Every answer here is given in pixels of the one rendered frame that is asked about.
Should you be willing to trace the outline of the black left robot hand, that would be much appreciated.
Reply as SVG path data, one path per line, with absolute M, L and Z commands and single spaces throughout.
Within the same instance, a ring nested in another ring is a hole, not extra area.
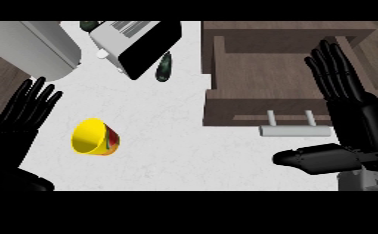
M 21 169 L 39 129 L 64 94 L 54 84 L 44 87 L 45 82 L 45 77 L 24 81 L 0 113 L 0 192 L 55 190 L 49 180 Z

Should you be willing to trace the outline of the brown wooden cabinet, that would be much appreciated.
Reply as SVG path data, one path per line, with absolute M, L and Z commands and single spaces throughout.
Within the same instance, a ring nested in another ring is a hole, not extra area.
M 376 31 L 371 21 L 204 21 L 203 72 L 213 98 L 312 98 L 321 93 L 303 58 L 340 37 L 346 52 Z

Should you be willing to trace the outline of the dark green zucchini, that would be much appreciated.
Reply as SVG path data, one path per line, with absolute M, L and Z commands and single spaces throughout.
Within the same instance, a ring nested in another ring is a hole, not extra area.
M 159 69 L 156 72 L 156 78 L 160 82 L 166 82 L 172 76 L 173 58 L 172 53 L 168 52 L 162 58 Z

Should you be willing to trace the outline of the brown wooden drawer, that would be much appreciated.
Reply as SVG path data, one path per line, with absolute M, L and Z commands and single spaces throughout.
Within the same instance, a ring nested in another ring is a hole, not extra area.
M 227 36 L 202 38 L 203 72 L 212 76 L 206 92 L 207 126 L 261 126 L 268 114 L 283 125 L 305 125 L 306 111 L 328 125 L 324 96 L 305 57 L 328 40 L 342 46 L 362 84 L 378 95 L 378 40 L 355 43 L 342 35 Z

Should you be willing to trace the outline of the dark green vegetable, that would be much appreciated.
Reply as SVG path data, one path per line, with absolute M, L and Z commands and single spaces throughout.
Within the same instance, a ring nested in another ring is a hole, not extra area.
M 80 28 L 83 31 L 91 32 L 100 26 L 98 21 L 82 21 Z

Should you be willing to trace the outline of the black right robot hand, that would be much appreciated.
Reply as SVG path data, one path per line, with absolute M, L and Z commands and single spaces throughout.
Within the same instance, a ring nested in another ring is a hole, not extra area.
M 378 97 L 365 90 L 337 43 L 323 40 L 305 62 L 327 101 L 339 144 L 278 152 L 272 161 L 311 175 L 362 168 L 378 172 Z

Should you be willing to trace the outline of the white toaster oven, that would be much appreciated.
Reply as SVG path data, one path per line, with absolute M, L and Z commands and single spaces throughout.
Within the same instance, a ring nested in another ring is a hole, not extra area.
M 138 80 L 182 38 L 182 23 L 104 21 L 89 33 L 107 59 L 132 80 Z

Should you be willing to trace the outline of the yellow cup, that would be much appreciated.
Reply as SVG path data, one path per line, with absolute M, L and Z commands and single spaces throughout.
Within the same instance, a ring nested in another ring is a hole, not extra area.
M 120 146 L 120 136 L 100 118 L 89 118 L 77 125 L 72 147 L 79 154 L 111 155 Z

